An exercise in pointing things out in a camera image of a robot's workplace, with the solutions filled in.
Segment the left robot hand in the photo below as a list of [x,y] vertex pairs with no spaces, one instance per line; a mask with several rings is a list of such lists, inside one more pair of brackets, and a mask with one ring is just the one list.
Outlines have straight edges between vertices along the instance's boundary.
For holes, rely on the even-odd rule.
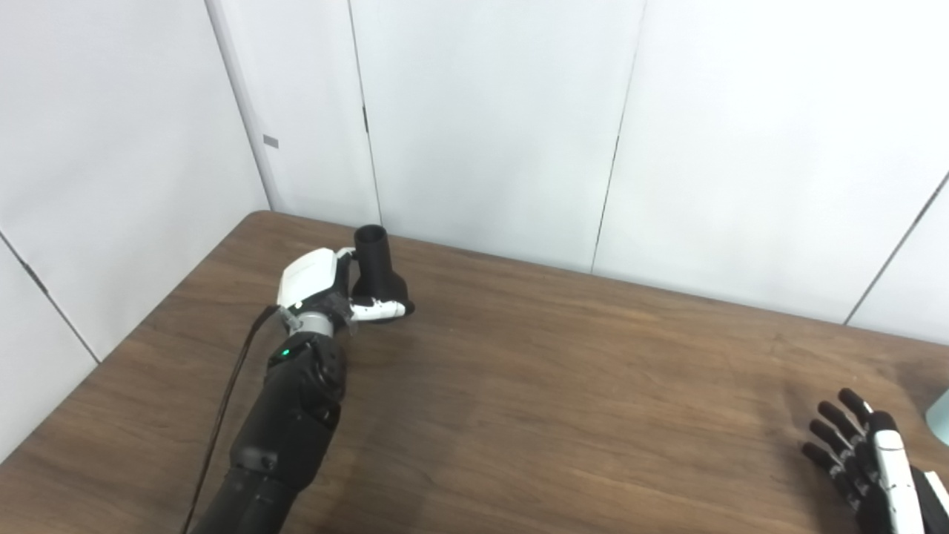
[[416,310],[387,246],[319,248],[282,271],[276,297],[288,335],[336,337],[362,323],[386,323]]

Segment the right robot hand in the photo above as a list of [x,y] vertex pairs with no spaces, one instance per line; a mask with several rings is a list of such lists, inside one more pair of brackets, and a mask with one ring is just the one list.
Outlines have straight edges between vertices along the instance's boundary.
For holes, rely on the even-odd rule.
[[817,443],[801,452],[827,474],[861,533],[946,533],[947,490],[935,471],[912,464],[891,413],[853,389],[817,405],[809,423]]

